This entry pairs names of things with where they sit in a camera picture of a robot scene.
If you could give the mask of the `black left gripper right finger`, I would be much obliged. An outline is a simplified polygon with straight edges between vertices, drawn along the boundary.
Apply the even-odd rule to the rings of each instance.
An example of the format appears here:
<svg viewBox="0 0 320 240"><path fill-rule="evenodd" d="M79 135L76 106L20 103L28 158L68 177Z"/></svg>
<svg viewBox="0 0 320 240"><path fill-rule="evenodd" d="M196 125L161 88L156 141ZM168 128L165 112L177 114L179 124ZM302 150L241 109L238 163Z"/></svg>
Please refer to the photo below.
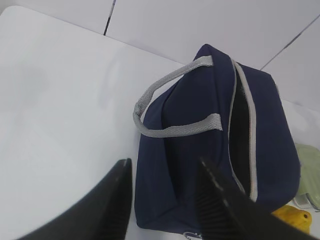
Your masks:
<svg viewBox="0 0 320 240"><path fill-rule="evenodd" d="M204 240L314 239L254 203L204 158L198 161L195 212Z"/></svg>

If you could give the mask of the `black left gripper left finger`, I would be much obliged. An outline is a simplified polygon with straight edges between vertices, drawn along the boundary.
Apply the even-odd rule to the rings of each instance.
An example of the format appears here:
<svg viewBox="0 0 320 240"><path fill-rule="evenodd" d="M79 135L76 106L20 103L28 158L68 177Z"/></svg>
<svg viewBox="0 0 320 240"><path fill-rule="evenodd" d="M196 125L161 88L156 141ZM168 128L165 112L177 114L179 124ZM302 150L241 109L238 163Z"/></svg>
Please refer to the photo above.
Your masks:
<svg viewBox="0 0 320 240"><path fill-rule="evenodd" d="M24 240L123 240L132 210L132 161L118 160L81 200Z"/></svg>

